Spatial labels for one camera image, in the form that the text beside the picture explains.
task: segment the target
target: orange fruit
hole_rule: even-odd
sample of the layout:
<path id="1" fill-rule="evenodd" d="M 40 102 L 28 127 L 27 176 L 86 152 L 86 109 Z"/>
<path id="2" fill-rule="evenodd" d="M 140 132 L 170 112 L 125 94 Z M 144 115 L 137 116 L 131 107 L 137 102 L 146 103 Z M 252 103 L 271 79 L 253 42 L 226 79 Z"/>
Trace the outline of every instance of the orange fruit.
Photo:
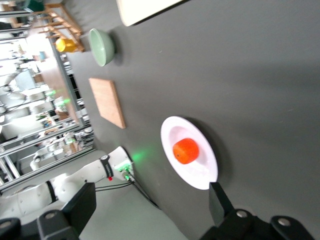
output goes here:
<path id="1" fill-rule="evenodd" d="M 189 164 L 199 156 L 198 144 L 191 138 L 184 138 L 173 145 L 174 157 L 182 164 Z"/>

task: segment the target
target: gray table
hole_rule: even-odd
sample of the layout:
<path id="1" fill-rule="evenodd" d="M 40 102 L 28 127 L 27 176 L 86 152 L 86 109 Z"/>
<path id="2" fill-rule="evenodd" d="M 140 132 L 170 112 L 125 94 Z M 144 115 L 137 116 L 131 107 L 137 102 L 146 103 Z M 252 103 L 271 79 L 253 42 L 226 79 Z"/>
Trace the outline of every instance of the gray table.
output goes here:
<path id="1" fill-rule="evenodd" d="M 175 115 L 207 135 L 236 206 L 265 221 L 292 216 L 320 238 L 320 2 L 190 0 L 131 27 L 115 0 L 65 6 L 87 49 L 91 28 L 116 42 L 104 67 L 89 49 L 68 54 L 97 147 L 123 146 L 145 190 L 189 239 L 213 221 L 208 192 L 185 183 L 162 149 L 161 124 Z M 126 129 L 100 117 L 90 77 L 115 81 Z"/>

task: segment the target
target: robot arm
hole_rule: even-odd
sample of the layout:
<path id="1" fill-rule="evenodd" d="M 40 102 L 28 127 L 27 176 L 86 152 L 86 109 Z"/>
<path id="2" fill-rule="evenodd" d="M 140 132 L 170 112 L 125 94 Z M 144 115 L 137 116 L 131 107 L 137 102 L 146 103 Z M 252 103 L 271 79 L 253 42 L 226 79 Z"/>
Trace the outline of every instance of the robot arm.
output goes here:
<path id="1" fill-rule="evenodd" d="M 133 174 L 132 162 L 126 151 L 117 149 L 100 159 L 85 165 L 71 175 L 61 174 L 45 183 L 30 187 L 13 195 L 0 197 L 0 218 L 21 218 L 43 209 L 59 199 L 67 203 L 85 185 L 108 178 L 128 181 Z"/>

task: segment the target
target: wooden shelf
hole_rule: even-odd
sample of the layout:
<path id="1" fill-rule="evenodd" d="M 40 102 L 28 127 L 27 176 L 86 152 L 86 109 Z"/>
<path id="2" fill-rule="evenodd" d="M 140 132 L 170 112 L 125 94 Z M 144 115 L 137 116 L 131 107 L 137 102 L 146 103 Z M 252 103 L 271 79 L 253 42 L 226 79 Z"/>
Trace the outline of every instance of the wooden shelf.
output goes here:
<path id="1" fill-rule="evenodd" d="M 47 3 L 44 6 L 44 11 L 34 12 L 33 14 L 47 15 L 44 17 L 40 17 L 39 20 L 47 20 L 48 23 L 34 28 L 47 28 L 48 30 L 39 32 L 53 33 L 52 36 L 47 36 L 47 38 L 72 39 L 77 47 L 76 52 L 84 52 L 85 48 L 80 41 L 82 29 L 72 18 L 72 16 L 68 13 L 65 7 L 61 3 Z M 58 9 L 61 12 L 61 14 L 57 13 L 54 9 Z"/>

